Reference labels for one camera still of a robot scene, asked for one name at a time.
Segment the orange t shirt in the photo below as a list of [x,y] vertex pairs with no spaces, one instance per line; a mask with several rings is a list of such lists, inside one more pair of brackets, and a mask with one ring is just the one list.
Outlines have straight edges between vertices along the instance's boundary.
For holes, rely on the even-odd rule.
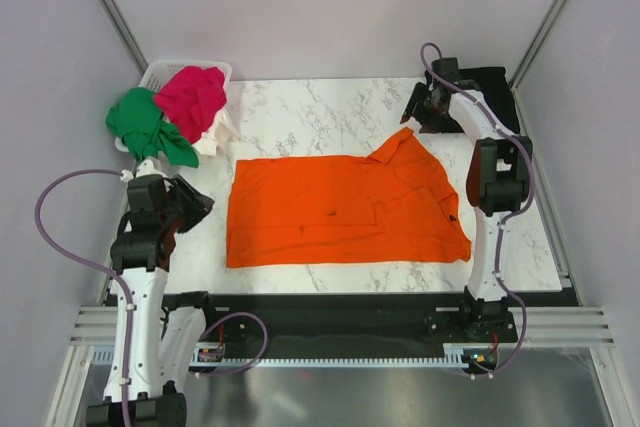
[[468,261],[441,163],[403,128],[366,157],[240,160],[227,214],[231,269]]

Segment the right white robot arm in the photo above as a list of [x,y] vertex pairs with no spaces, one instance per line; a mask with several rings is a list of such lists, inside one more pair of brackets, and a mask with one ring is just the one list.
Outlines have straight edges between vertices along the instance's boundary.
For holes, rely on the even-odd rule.
[[401,116],[403,123],[411,119],[422,133],[454,133],[458,126],[472,144],[466,197],[476,237],[466,291],[476,302],[499,302],[508,296],[500,266],[507,222],[533,203],[532,142],[496,117],[478,84],[461,76],[455,57],[425,66],[425,80],[414,86]]

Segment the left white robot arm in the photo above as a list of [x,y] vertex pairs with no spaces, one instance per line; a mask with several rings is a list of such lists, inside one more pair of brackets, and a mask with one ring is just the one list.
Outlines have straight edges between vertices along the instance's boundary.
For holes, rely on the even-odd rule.
[[183,426],[183,392],[198,340],[219,329],[204,307],[207,293],[165,293],[175,237],[212,210],[211,198],[181,176],[153,170],[127,182],[128,209],[110,248],[116,273],[114,353],[100,404],[86,410],[89,426]]

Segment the folded black t shirt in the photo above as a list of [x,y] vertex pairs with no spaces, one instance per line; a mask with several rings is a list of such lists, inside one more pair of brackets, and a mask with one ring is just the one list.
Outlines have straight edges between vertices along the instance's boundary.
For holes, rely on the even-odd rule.
[[515,100],[506,79],[504,67],[475,67],[459,69],[456,77],[442,75],[453,80],[472,80],[484,95],[486,105],[495,116],[512,132],[519,134],[520,123],[515,108]]

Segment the green t shirt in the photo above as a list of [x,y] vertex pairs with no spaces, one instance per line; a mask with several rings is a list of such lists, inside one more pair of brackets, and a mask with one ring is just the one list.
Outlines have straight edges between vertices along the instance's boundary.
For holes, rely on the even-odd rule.
[[163,153],[171,165],[197,168],[200,162],[195,149],[175,125],[164,120],[153,97],[149,89],[130,89],[109,109],[108,130],[138,162]]

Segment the white t shirt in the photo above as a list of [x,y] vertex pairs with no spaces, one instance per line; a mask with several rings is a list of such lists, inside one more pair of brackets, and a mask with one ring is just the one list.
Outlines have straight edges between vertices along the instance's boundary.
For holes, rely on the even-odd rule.
[[211,127],[193,144],[199,156],[214,157],[227,152],[232,141],[240,141],[242,136],[234,126],[227,107],[220,109],[214,116]]

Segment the red t shirt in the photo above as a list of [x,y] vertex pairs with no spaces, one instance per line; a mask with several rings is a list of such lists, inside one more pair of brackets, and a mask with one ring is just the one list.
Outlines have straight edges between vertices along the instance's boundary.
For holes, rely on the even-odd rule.
[[224,80],[223,72],[217,67],[187,66],[175,74],[153,100],[180,134],[195,144],[227,103]]

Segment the white laundry basket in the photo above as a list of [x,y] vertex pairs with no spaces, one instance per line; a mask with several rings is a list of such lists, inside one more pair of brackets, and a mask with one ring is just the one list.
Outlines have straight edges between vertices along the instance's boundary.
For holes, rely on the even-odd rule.
[[222,84],[225,94],[228,95],[229,83],[232,76],[232,67],[223,61],[197,60],[197,59],[168,59],[152,62],[145,71],[139,86],[148,88],[154,92],[159,91],[180,70],[189,66],[200,68],[217,68],[223,76]]

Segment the aluminium frame rail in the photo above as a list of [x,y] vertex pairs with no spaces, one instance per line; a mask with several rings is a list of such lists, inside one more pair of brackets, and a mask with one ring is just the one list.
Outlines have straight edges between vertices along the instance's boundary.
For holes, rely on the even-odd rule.
[[[610,348],[613,336],[604,312],[596,307],[528,307],[523,315],[511,308],[523,348]],[[71,335],[72,346],[113,346],[116,307],[81,307]]]

